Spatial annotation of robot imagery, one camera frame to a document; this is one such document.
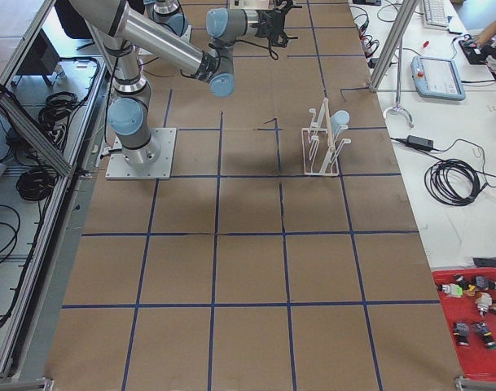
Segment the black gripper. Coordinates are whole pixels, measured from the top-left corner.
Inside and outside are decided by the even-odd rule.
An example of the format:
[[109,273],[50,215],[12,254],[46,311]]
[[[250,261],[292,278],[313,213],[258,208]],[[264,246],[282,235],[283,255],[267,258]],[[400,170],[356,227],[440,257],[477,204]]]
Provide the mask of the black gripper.
[[287,34],[284,32],[286,14],[283,10],[257,11],[256,37],[267,38],[272,46],[286,46]]

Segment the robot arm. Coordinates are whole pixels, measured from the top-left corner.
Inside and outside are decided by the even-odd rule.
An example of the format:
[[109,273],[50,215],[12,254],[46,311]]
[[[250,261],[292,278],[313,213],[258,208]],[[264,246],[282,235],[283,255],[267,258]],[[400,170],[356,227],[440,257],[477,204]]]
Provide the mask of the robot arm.
[[127,1],[73,1],[73,9],[96,30],[96,41],[114,61],[116,97],[107,120],[121,142],[121,153],[131,165],[155,161],[162,150],[147,126],[151,88],[138,61],[144,49],[178,68],[186,78],[209,84],[217,97],[235,88],[233,51],[244,36],[267,40],[267,49],[285,47],[284,32],[291,1],[267,2],[265,8],[215,8],[207,12],[210,50],[190,42],[190,25],[178,1],[146,1],[136,11]]
[[150,20],[179,37],[191,36],[191,26],[178,0],[145,0],[143,5]]

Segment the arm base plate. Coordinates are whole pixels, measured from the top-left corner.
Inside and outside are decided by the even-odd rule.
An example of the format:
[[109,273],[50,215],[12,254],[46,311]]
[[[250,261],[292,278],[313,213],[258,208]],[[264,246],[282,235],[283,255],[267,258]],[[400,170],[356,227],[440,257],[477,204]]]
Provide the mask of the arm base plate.
[[109,157],[106,179],[110,180],[169,180],[176,144],[176,128],[150,128],[149,144],[137,150],[122,146],[116,136],[113,148],[121,149]]

